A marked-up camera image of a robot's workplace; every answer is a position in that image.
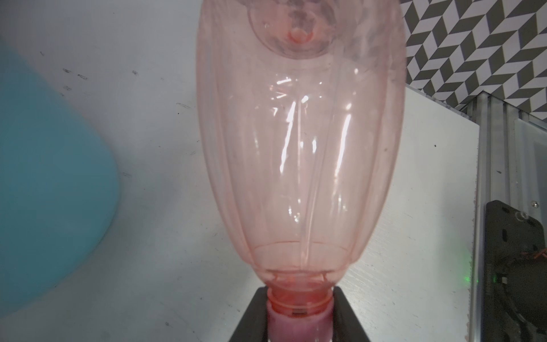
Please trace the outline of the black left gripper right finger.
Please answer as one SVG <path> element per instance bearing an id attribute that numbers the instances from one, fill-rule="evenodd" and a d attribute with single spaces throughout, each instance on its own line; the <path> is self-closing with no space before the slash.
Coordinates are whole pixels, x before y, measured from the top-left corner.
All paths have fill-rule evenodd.
<path id="1" fill-rule="evenodd" d="M 370 342 L 349 301 L 339 286 L 333 288 L 332 342 Z"/>

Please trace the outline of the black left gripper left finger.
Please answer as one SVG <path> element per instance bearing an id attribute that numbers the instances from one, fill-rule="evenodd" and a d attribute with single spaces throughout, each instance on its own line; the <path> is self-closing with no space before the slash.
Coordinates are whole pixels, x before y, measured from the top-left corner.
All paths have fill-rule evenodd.
<path id="1" fill-rule="evenodd" d="M 268 342 L 267 287 L 256 290 L 229 342 Z"/>

